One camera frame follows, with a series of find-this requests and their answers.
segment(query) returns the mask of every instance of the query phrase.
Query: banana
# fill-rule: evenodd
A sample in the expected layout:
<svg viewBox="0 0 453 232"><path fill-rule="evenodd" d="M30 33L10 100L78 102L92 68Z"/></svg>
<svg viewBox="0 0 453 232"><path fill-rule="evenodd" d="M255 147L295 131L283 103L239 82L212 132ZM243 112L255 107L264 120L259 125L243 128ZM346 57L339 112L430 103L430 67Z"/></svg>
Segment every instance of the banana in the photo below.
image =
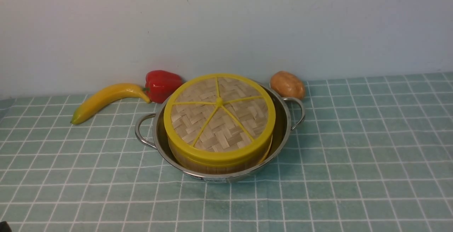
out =
<svg viewBox="0 0 453 232"><path fill-rule="evenodd" d="M94 114L107 106L109 103L115 102L122 98L141 98L146 103L150 103L149 97L143 92L143 88L132 83L118 83L103 88L99 92L89 97L82 103L74 112L71 123L74 125L81 124Z"/></svg>

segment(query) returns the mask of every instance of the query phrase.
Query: label on pot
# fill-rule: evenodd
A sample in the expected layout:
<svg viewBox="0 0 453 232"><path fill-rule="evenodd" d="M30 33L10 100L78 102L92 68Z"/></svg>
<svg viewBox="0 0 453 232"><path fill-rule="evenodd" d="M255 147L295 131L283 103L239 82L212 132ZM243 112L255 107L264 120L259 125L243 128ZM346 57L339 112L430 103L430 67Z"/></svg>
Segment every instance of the label on pot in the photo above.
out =
<svg viewBox="0 0 453 232"><path fill-rule="evenodd" d="M218 183L227 182L227 179L225 178L204 178L204 180L206 182L218 182Z"/></svg>

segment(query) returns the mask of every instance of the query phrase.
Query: toy food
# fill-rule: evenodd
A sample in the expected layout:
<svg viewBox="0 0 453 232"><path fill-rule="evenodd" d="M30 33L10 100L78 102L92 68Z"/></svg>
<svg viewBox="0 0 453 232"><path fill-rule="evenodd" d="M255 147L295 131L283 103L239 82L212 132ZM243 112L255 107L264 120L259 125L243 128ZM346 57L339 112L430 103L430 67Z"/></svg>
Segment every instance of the toy food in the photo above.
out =
<svg viewBox="0 0 453 232"><path fill-rule="evenodd" d="M270 78L270 88L281 97L294 97L300 100L305 97L304 83L286 71L279 71Z"/></svg>
<svg viewBox="0 0 453 232"><path fill-rule="evenodd" d="M109 103L127 97L141 98L146 103L150 103L148 96L143 92L143 88L139 85L132 83L118 83L110 85L92 95L84 103L82 103L74 112L71 123L81 124Z"/></svg>
<svg viewBox="0 0 453 232"><path fill-rule="evenodd" d="M146 74L145 93L155 103L163 103L183 84L183 79L164 70L154 70Z"/></svg>

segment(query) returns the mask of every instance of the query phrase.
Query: green checkered tablecloth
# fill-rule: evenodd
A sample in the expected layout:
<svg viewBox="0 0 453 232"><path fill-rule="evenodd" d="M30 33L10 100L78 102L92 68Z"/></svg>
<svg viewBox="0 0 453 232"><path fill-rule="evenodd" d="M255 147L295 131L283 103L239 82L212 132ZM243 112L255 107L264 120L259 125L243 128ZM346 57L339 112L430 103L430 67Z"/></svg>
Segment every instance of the green checkered tablecloth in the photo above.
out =
<svg viewBox="0 0 453 232"><path fill-rule="evenodd" d="M234 184L183 176L139 143L134 124L154 103L120 100L74 126L85 95L3 100L0 218L14 232L451 232L452 84L306 82L304 124Z"/></svg>

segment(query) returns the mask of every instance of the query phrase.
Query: yellow plastic rim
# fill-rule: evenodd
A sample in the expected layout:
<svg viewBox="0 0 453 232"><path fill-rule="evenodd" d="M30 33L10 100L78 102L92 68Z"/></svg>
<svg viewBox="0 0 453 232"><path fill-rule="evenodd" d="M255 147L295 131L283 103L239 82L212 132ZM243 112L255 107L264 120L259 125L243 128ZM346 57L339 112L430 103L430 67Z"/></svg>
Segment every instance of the yellow plastic rim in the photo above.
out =
<svg viewBox="0 0 453 232"><path fill-rule="evenodd" d="M266 102L267 105L267 111L268 111L268 122L267 125L265 126L263 132L259 137L252 139L252 143L244 148L240 148L235 151L231 152L209 152L205 150L199 150L180 138L180 136L176 133L176 131L173 128L173 124L171 121L171 110L173 105L175 105L175 100L178 98L178 96L186 90L188 87L192 86L193 84L202 81L202 80L207 80L207 79L212 79L212 78L218 78L218 77L225 77L225 78L232 78L236 80L240 80L242 82L247 83L248 85L252 86L255 88L259 93L260 97L263 98ZM216 86L217 86L217 98L219 97L219 88L218 88L218 81L216 80ZM216 106L216 103L206 103L206 102L190 102L190 103L205 103L205 104L211 104ZM219 106L216 106L214 109L213 113L211 114L210 117L213 116L213 114L217 111ZM233 120L238 123L238 120L235 116L233 116ZM248 131L245 130L245 128L241 125L241 123L238 123L239 126L244 130L244 132L249 135ZM272 102L272 99L270 98L269 94L266 92L264 88L262 88L260 85L255 83L254 81L241 77L236 74L208 74L204 75L201 77L197 77L193 80L190 80L183 85L181 85L169 98L167 104L165 105L165 110L164 110L164 126L165 130L167 132L168 138L174 143L174 146L180 151L183 156L186 156L186 158L190 159L193 162L196 162L201 165L210 165L210 166L231 166L235 164L241 164L244 163L245 161L249 160L251 157L254 155L257 155L262 148L269 148L268 145L265 145L265 143L271 139L272 137L272 132L274 130L274 125L275 125L275 106L274 103Z"/></svg>

